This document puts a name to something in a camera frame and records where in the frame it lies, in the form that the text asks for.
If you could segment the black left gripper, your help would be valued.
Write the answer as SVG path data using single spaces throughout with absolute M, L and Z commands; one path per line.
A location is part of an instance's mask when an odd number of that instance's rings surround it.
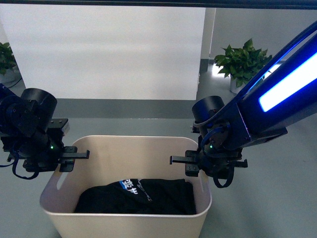
M 14 171 L 18 161 L 29 173 L 55 171 L 71 172 L 76 159 L 89 159 L 90 151 L 77 152 L 75 146 L 64 146 L 63 137 L 69 130 L 68 119 L 52 119 L 45 135 L 36 139 L 26 137 L 0 138 L 3 150 L 9 153 L 7 161 Z

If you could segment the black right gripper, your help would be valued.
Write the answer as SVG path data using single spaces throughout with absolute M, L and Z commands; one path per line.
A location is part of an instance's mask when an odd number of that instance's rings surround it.
M 248 161 L 241 160 L 241 148 L 234 151 L 217 149 L 212 137 L 218 134 L 218 132 L 207 133 L 201 140 L 198 150 L 187 150 L 185 157 L 170 156 L 169 164 L 185 164 L 185 175 L 188 177 L 197 177 L 202 170 L 213 178 L 216 187 L 229 187 L 233 181 L 235 168 L 247 168 Z

